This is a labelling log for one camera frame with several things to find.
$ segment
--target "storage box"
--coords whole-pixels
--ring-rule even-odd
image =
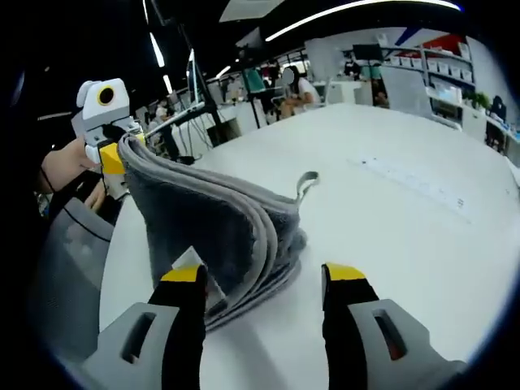
[[[461,56],[468,61],[471,60],[470,47],[466,43],[458,42],[458,48],[461,51]]]
[[[447,63],[439,63],[439,73],[449,75],[449,66]]]
[[[472,71],[462,70],[462,79],[472,83],[473,82],[473,72]]]
[[[438,68],[439,63],[437,61],[435,61],[434,59],[428,59],[427,63],[428,63],[428,71],[431,71],[431,72],[439,71],[439,68]]]
[[[412,58],[412,67],[423,69],[423,61],[420,58]]]
[[[458,79],[462,78],[462,69],[459,67],[454,67],[453,65],[449,66],[452,71],[452,76],[457,77]]]
[[[412,60],[408,57],[401,57],[401,65],[403,67],[412,67]]]

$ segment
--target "office desk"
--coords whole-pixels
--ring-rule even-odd
[[[464,199],[463,217],[355,162],[402,167]],[[320,265],[362,270],[430,331],[447,359],[468,361],[501,314],[517,272],[520,202],[505,159],[428,119],[336,104],[251,132],[197,167],[294,197],[307,170],[320,183],[301,206],[309,242],[285,291],[207,335],[201,388],[327,388]],[[145,226],[129,197],[102,281],[100,328],[152,292]]]
[[[472,108],[472,107],[469,107],[467,106],[466,104],[464,103],[457,103],[457,102],[453,102],[453,101],[449,101],[449,100],[444,100],[442,98],[440,98],[437,94],[431,92],[430,90],[427,89],[427,94],[428,94],[428,97],[431,98],[431,99],[434,99],[434,100],[437,100],[439,102],[443,102],[444,104],[448,104],[450,106],[455,106],[457,108],[460,108],[464,111],[468,111],[469,113],[471,113],[472,115],[475,115],[475,116],[479,116],[479,117],[482,117],[482,118],[485,118],[485,120],[489,123],[489,124],[492,124],[493,126],[495,126],[496,128],[498,128],[501,132],[504,133],[504,135],[506,135],[512,142],[514,142],[515,144],[520,144],[520,136],[519,135],[515,135],[513,134],[512,132],[510,132],[509,130],[505,129],[504,126],[502,125],[502,123],[496,119],[493,119],[492,117],[490,116],[487,116],[485,114],[483,114],[482,112]]]
[[[260,101],[255,100],[254,105],[260,126],[267,126],[262,104]],[[228,125],[231,137],[241,137],[258,129],[250,102],[222,105],[219,107],[218,112],[221,122]],[[208,135],[208,130],[214,127],[213,117],[210,114],[203,114],[196,119],[181,124],[179,127],[173,126],[171,134],[181,155],[192,155],[197,158],[211,149],[212,142]]]
[[[327,82],[317,81],[314,87],[325,87]],[[368,81],[331,80],[325,91],[325,104],[339,102],[373,106],[372,84]]]

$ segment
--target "ceiling light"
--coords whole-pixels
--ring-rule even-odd
[[[453,8],[454,10],[457,10],[457,11],[462,11],[462,9],[457,4],[453,4],[452,2],[446,2],[444,0],[361,0],[358,2],[350,2],[348,4],[344,4],[343,6],[335,6],[334,8],[331,8],[329,10],[322,11],[322,12],[319,12],[318,14],[314,14],[305,19],[302,19],[299,22],[296,22],[295,24],[291,24],[290,26],[288,26],[286,28],[282,28],[281,30],[274,33],[270,37],[267,37],[266,42],[270,42],[273,39],[279,37],[280,35],[288,33],[289,31],[295,29],[296,27],[300,27],[305,23],[309,23],[309,22],[316,20],[318,18],[321,18],[323,16],[333,14],[334,12],[348,10],[349,8],[354,8],[354,7],[367,6],[369,4],[377,4],[379,2],[425,2],[428,4],[435,4],[437,6],[443,6],[443,7]]]
[[[154,47],[154,53],[155,53],[155,58],[157,59],[157,64],[159,65],[159,67],[164,67],[163,53],[161,53],[161,50],[159,49],[159,45],[157,44],[157,41],[155,41],[154,35],[152,33],[150,33],[149,38],[152,40],[152,46]]]
[[[39,116],[37,120],[48,120],[48,119],[53,119],[53,118],[59,118],[60,116],[67,116],[70,114],[72,114],[70,111],[59,112],[57,114],[48,114],[48,115]]]
[[[148,12],[146,11],[146,0],[143,0],[143,9],[145,10],[146,24],[148,24]]]
[[[219,72],[219,74],[217,76],[215,76],[215,78],[219,79],[220,77],[222,77],[222,75],[227,72],[229,69],[231,69],[230,66],[227,66],[225,67],[222,71]]]
[[[170,77],[168,77],[168,75],[164,75],[162,77],[162,79],[164,80],[164,84],[166,85],[166,89],[168,90],[168,94],[173,93],[173,89],[171,89],[171,84],[170,84]]]

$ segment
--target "gray towel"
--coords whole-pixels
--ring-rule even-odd
[[[145,218],[154,284],[192,246],[223,292],[224,299],[208,297],[208,328],[257,305],[294,275],[306,244],[298,208],[316,172],[302,176],[293,200],[160,158],[131,136],[120,140],[118,150]]]

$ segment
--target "robot camera eye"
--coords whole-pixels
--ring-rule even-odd
[[[105,87],[97,95],[97,101],[102,106],[109,105],[114,99],[114,90],[111,87]]]

